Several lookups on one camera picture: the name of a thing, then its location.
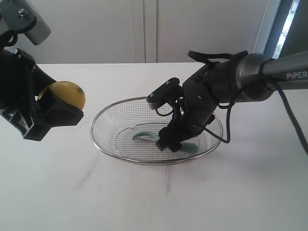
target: lemon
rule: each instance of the lemon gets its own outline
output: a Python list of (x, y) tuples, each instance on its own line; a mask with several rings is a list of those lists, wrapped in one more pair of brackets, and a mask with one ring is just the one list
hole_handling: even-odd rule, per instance
[(85, 92), (80, 86), (69, 81), (59, 81), (52, 83), (45, 87), (38, 95), (40, 99), (45, 91), (49, 88), (59, 99), (67, 104), (76, 107), (80, 110), (83, 109), (86, 102)]

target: table surface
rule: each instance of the table surface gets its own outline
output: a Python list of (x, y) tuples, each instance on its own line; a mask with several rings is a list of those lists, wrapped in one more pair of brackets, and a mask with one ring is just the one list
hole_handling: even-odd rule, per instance
[[(201, 64), (45, 64), (54, 79), (86, 93), (84, 118), (25, 141), (0, 119), (1, 231), (306, 231), (308, 157), (277, 93), (236, 104), (231, 143), (170, 167), (139, 166), (101, 153), (90, 138), (95, 115), (145, 96)], [(308, 134), (308, 91), (287, 91)], [(215, 111), (224, 124), (226, 111)]]

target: wire mesh basket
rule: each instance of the wire mesh basket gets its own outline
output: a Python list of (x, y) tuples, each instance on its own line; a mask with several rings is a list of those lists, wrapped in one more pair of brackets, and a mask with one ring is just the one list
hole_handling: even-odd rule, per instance
[[(159, 108), (162, 114), (171, 110), (167, 103)], [(198, 146), (197, 152), (193, 154), (184, 151), (173, 153), (168, 148), (161, 152), (155, 141), (149, 137), (133, 139), (134, 135), (143, 131), (158, 134), (171, 118), (172, 115), (161, 117), (150, 110), (144, 97), (123, 100), (104, 108), (96, 115), (91, 125), (91, 138), (103, 153), (143, 165), (171, 165), (193, 160), (219, 145), (220, 141), (205, 131), (185, 141)], [(217, 117), (207, 128), (222, 137), (222, 124)]]

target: white wall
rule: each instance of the white wall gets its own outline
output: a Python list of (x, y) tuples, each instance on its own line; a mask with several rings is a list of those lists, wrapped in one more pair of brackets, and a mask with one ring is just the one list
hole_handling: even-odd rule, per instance
[(190, 62), (188, 50), (263, 52), (280, 0), (30, 2), (51, 35), (15, 47), (38, 63), (151, 63)]

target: basket rim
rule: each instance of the basket rim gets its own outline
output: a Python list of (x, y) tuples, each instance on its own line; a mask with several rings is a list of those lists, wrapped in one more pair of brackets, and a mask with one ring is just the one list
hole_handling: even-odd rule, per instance
[[(189, 157), (186, 157), (186, 158), (181, 158), (181, 159), (171, 159), (171, 160), (155, 160), (155, 161), (142, 161), (142, 160), (136, 160), (136, 159), (130, 159), (130, 158), (126, 158), (126, 157), (120, 157), (118, 155), (115, 155), (115, 154), (112, 154), (110, 153), (109, 151), (106, 151), (104, 150), (102, 147), (99, 146), (99, 144), (96, 142), (95, 138), (94, 138), (94, 135), (93, 135), (93, 128), (94, 128), (94, 124), (96, 122), (96, 120), (98, 119), (98, 117), (104, 112), (106, 111), (107, 109), (115, 106), (115, 105), (118, 105), (118, 104), (121, 104), (121, 103), (126, 103), (126, 102), (130, 102), (130, 101), (136, 101), (136, 100), (145, 100), (145, 96), (142, 96), (142, 97), (135, 97), (135, 98), (129, 98), (129, 99), (125, 99), (125, 100), (120, 100), (120, 101), (117, 101), (115, 103), (112, 103), (110, 105), (108, 105), (107, 107), (105, 107), (104, 109), (102, 109), (96, 116), (95, 118), (93, 119), (92, 123), (91, 123), (91, 127), (90, 127), (90, 136), (91, 136), (91, 140), (92, 142), (94, 143), (95, 147), (97, 149), (99, 149), (101, 152), (103, 152), (104, 154), (106, 155), (109, 155), (109, 156), (112, 156), (116, 159), (119, 159), (119, 160), (122, 160), (122, 161), (126, 161), (126, 162), (129, 162), (129, 163), (134, 163), (134, 164), (141, 164), (141, 165), (153, 165), (153, 166), (159, 166), (159, 165), (172, 165), (172, 164), (179, 164), (179, 163), (183, 163), (183, 162), (187, 162), (187, 161), (190, 161), (190, 160), (194, 160), (196, 158), (199, 158), (205, 154), (208, 154), (210, 153), (211, 151), (215, 150), (221, 143), (221, 141), (218, 141), (217, 144), (215, 144), (211, 149), (209, 150), (206, 150), (205, 152), (202, 152), (202, 153), (199, 153), (199, 154), (195, 154), (195, 155), (192, 155), (192, 156), (189, 156)], [(215, 113), (213, 113), (215, 115), (215, 120), (218, 122), (218, 126), (221, 130), (221, 134), (219, 134), (220, 137), (223, 136), (223, 126), (222, 126), (222, 123), (221, 123), (221, 120), (216, 116)]]

